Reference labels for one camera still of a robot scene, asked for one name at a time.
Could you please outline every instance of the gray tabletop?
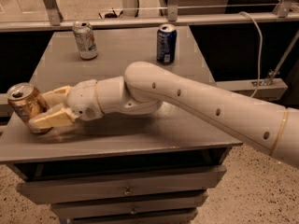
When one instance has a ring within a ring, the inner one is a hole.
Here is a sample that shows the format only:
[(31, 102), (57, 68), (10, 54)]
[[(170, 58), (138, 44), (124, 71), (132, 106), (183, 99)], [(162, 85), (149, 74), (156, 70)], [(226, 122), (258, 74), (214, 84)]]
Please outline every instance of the gray tabletop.
[[(123, 75), (136, 61), (156, 63), (158, 28), (94, 31), (99, 55), (83, 61), (72, 32), (55, 33), (31, 83), (41, 92), (82, 80)], [(178, 27), (175, 62), (164, 69), (214, 85), (189, 27)], [(90, 122), (32, 134), (14, 114), (0, 139), (0, 163), (58, 161), (138, 153), (231, 147), (241, 143), (187, 112), (164, 103), (155, 113), (106, 115)]]

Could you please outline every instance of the floor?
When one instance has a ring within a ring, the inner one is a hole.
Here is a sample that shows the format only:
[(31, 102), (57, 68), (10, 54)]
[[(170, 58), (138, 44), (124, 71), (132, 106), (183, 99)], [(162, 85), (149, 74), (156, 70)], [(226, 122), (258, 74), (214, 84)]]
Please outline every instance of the floor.
[[(81, 18), (80, 10), (94, 1), (57, 0), (69, 19)], [(121, 0), (101, 0), (100, 10), (121, 7)], [(145, 7), (156, 7), (158, 0), (141, 0)], [(142, 16), (156, 16), (155, 9), (145, 9)], [(0, 21), (45, 21), (42, 0), (0, 0)], [(228, 171), (209, 197), (192, 224), (220, 223), (294, 223), (299, 224), (299, 170), (272, 160), (244, 145), (235, 147), (225, 160)], [(0, 223), (58, 224), (58, 218), (47, 205), (37, 206), (15, 190), (21, 180), (0, 166)]]

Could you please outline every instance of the robotic hand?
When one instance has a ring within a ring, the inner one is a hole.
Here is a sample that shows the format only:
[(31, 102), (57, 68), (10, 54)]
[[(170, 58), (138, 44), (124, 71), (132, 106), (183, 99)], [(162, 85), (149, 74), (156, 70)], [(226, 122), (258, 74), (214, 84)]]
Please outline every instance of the robotic hand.
[(44, 97), (52, 108), (29, 121), (39, 128), (69, 125), (78, 118), (99, 119), (111, 112), (146, 114), (164, 101), (299, 167), (298, 110), (179, 77), (152, 63), (132, 63), (124, 77), (84, 81)]

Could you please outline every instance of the blue can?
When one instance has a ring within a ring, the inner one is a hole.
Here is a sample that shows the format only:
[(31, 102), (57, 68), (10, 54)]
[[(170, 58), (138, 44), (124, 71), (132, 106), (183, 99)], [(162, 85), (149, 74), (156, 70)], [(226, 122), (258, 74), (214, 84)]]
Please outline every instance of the blue can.
[(177, 30), (172, 24), (163, 24), (157, 33), (157, 61), (170, 64), (175, 60)]

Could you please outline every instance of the metal bracket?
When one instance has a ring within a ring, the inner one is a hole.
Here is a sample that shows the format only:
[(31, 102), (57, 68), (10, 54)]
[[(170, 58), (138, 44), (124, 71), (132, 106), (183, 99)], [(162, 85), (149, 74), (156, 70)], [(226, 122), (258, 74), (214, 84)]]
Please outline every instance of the metal bracket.
[(44, 0), (44, 4), (48, 12), (50, 24), (59, 26), (64, 17), (58, 8), (56, 0)]
[(178, 0), (168, 0), (168, 20), (176, 21), (178, 19)]
[(274, 8), (274, 13), (279, 18), (286, 18), (289, 15), (293, 2), (295, 0), (280, 0), (280, 3)]

